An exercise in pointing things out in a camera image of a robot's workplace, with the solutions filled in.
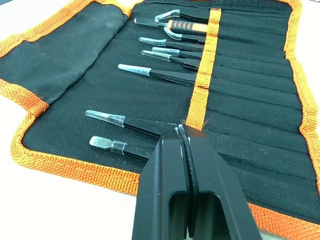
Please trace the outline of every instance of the tool roll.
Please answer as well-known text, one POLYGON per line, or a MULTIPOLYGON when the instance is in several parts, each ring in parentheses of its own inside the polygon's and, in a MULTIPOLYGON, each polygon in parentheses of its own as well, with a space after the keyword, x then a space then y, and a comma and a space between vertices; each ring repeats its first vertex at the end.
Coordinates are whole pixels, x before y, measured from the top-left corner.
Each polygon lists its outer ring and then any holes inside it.
POLYGON ((232 167, 260 229, 319 239, 317 106, 294 54, 301 3, 146 0, 132 8, 75 0, 1 42, 1 94, 28 111, 12 141, 12 158, 136 195, 145 162, 94 148, 89 140, 101 136, 149 149, 157 140, 84 112, 186 123, 202 129, 232 167), (163 27, 134 19, 174 9, 211 9, 198 71, 141 55, 152 46, 139 37, 175 40, 163 27), (119 64, 195 74, 195 86, 120 70, 119 64))

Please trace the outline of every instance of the orange rubber grip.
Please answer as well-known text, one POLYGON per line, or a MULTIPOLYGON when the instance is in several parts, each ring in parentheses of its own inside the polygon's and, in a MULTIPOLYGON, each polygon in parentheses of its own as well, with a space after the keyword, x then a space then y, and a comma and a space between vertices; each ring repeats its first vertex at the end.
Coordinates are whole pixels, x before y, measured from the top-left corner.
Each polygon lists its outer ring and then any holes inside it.
POLYGON ((169 20, 168 29, 175 33, 205 36, 207 34, 208 25, 188 21, 169 20))

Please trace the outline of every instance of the orange binding edge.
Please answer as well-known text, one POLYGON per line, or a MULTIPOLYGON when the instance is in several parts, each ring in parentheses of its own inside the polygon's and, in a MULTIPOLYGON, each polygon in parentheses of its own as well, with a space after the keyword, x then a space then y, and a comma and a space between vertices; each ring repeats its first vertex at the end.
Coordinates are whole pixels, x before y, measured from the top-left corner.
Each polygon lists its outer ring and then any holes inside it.
MULTIPOLYGON (((288 22, 288 32, 284 50, 286 53, 286 59, 291 63, 294 82, 297 86, 298 94, 303 106, 303 119, 300 126, 300 132, 307 141, 310 156, 317 175, 318 189, 320 189, 320 142, 315 131, 317 126, 318 108, 307 85, 306 75, 295 56, 295 43, 302 4, 300 0, 279 1, 288 3, 292 7, 292 14, 288 22)), ((14 34, 3 40, 0 42, 0 57, 6 55, 24 40, 33 42, 49 34, 72 18, 76 13, 80 12, 91 2, 93 2, 93 0, 74 0, 56 14, 49 17, 46 21, 34 28, 31 28, 26 33, 14 34)), ((130 16, 134 5, 142 1, 139 0, 130 7, 124 7, 116 0, 96 0, 96 2, 101 4, 113 4, 119 7, 124 14, 130 16)), ((210 14, 210 18, 212 19, 209 21, 209 25, 217 25, 214 23, 219 23, 217 18, 220 18, 219 12, 220 10, 218 9, 213 9, 211 11, 212 14, 210 14)), ((196 92, 193 93, 190 103, 190 108, 192 105, 199 105, 200 109, 202 109, 204 113, 202 111, 198 111, 199 118, 197 118, 192 112, 189 112, 187 119, 187 123, 189 125, 198 129, 202 128, 205 119, 205 110, 209 94, 205 93, 205 91, 206 88, 208 89, 210 84, 210 80, 208 81, 208 77, 206 75, 209 75, 213 69, 215 51, 212 49, 216 49, 215 33, 218 33, 216 30, 219 29, 219 26, 208 27, 212 34, 210 37, 211 40, 208 40, 208 42, 206 41, 205 43, 207 45, 207 47, 205 47, 205 52, 209 54, 209 56, 213 56, 211 60, 205 57, 204 60, 201 61, 199 68, 200 75, 199 78, 197 76, 197 83, 194 88, 196 92), (203 66, 204 64, 210 64, 211 68, 203 66), (198 102, 193 101, 193 99, 197 99, 196 97, 194 98, 194 96, 200 96, 202 100, 198 102)), ((30 169, 75 179, 122 193, 137 195, 139 183, 139 174, 137 173, 101 166, 73 158, 32 151, 25 148, 22 145, 22 138, 25 132, 34 122, 36 117, 43 113, 49 105, 29 90, 16 84, 8 83, 2 79, 0 79, 0 94, 13 100, 28 112, 27 116, 17 129, 11 143, 11 155, 15 162, 30 169)), ((249 207, 258 227, 262 230, 293 240, 320 239, 320 225, 281 214, 251 203, 249 203, 249 207)))

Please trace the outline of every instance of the white surface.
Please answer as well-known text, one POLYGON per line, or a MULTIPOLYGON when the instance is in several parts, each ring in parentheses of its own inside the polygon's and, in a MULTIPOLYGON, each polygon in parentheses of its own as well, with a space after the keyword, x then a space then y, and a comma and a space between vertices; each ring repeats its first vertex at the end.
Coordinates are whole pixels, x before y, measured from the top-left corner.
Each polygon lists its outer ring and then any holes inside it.
MULTIPOLYGON (((67 2, 14 0, 0 5, 0 23, 5 23, 0 40, 42 22, 67 2)), ((296 54, 319 105, 320 3, 303 4, 296 54)), ((0 96, 0 113, 1 240, 131 239, 135 197, 16 164, 10 142, 26 111, 0 96)))

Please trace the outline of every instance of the orange trim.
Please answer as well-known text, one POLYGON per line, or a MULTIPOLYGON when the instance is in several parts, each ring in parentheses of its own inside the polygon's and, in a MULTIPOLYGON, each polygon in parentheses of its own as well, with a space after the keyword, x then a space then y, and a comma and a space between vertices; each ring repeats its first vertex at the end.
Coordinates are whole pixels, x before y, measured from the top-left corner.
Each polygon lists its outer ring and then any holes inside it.
POLYGON ((21 44, 23 41, 28 41, 31 43, 37 41, 39 38, 45 35, 48 35, 53 30, 70 20, 75 14, 80 12, 91 2, 98 2, 103 5, 115 5, 121 9, 123 14, 130 17, 132 8, 135 6, 135 4, 141 3, 143 0, 137 0, 137 2, 130 6, 123 6, 121 3, 117 2, 117 0, 74 0, 39 25, 30 28, 24 33, 12 34, 8 38, 0 41, 0 58, 9 53, 13 48, 21 44))
MULTIPOLYGON (((294 49, 295 49, 295 42, 296 42, 296 35, 298 29, 298 22, 301 13, 301 3, 298 0, 281 0, 282 2, 289 3, 293 9, 289 20, 289 27, 287 33, 287 39, 285 43, 285 51, 286 51, 286 58, 290 61, 292 69, 293 69, 293 77, 295 84, 297 85, 299 97, 302 102, 303 106, 303 120, 302 125, 300 127, 300 131, 303 136, 306 138, 308 143, 309 152, 313 161, 314 166, 319 164, 319 139, 315 133, 315 126, 317 125, 316 115, 317 115, 317 107, 316 103, 312 97, 312 94, 307 87, 307 80, 306 76, 302 70, 301 65, 298 63, 295 57, 294 49)), ((79 1, 75 0, 72 3, 90 3, 92 1, 79 1)), ((103 3, 110 3, 113 0, 98 0, 98 2, 103 3)), ((0 57, 7 54, 13 47, 20 44, 25 39, 25 36, 29 36, 28 41, 31 39, 35 41, 35 38, 40 38, 49 33, 46 30, 46 27, 51 23, 47 29, 53 31, 63 23, 65 23, 68 19, 70 19, 74 14, 79 12, 81 9, 79 6, 73 5, 75 9, 71 9, 66 6, 64 11, 59 11, 60 14, 55 14, 55 17, 51 17, 46 20, 44 23, 40 24, 38 30, 32 28, 26 34, 18 34, 9 37, 11 40, 6 41, 6 43, 11 44, 4 44, 4 42, 0 42, 1 48, 0 49, 0 57), (57 16, 65 16, 63 20, 58 18, 57 16)), ((131 13, 131 8, 121 8, 124 14, 131 13)), ((214 38, 212 41, 206 41, 206 45, 212 45, 214 47, 216 45, 216 40, 214 38)), ((204 63, 210 63, 209 59, 204 60, 204 63)), ((200 98, 203 97, 203 93, 200 89, 208 90, 210 80, 208 81, 208 77, 205 76, 208 73, 204 66, 201 67, 201 74, 199 78, 197 76, 197 82, 195 85, 195 89, 200 92, 194 92, 192 95, 192 100, 196 99, 197 95, 200 98)), ((105 188, 109 188, 115 191, 120 191, 123 193, 136 195, 138 191, 138 181, 139 181, 139 174, 119 170, 112 167, 101 166, 97 164, 88 163, 81 160, 76 160, 68 157, 62 157, 37 151, 32 151, 26 149, 22 145, 22 138, 24 133, 27 129, 31 126, 37 116, 43 113, 49 106, 47 103, 43 102, 40 98, 34 95, 32 92, 28 91, 27 89, 7 83, 4 80, 0 79, 0 94, 13 100, 17 104, 21 105, 25 110, 28 111, 26 118, 20 124, 16 134, 14 135, 13 141, 11 143, 11 155, 12 158, 20 165, 25 166, 27 168, 40 170, 47 173, 56 174, 62 177, 75 179, 78 181, 86 182, 95 184, 98 186, 102 186, 105 188)), ((198 106, 202 106, 201 102, 194 101, 192 104, 196 104, 198 106)), ((188 115, 189 124, 196 125, 197 128, 201 128, 204 122, 204 114, 200 116, 202 121, 195 120, 194 113, 188 115)), ((319 168, 316 169, 317 173, 317 182, 319 187, 319 168)), ((289 239, 309 239, 309 240, 317 240, 320 239, 320 225, 306 222, 300 220, 298 218, 294 218, 291 216, 287 216, 267 208, 263 208, 254 204, 249 204, 251 212, 254 216, 254 219, 259 228, 262 230, 280 235, 285 238, 289 239)))
POLYGON ((316 174, 318 193, 320 194, 320 139, 316 132, 318 124, 318 106, 308 86, 307 76, 295 54, 302 3, 299 0, 278 1, 287 3, 292 7, 292 14, 288 22, 288 31, 284 45, 285 58, 290 61, 293 71, 293 80, 302 103, 303 117, 299 130, 308 145, 309 154, 316 174))
POLYGON ((202 59, 196 75, 188 117, 186 119, 188 126, 198 130, 202 129, 206 115, 209 85, 216 56, 220 17, 221 9, 211 9, 202 59))

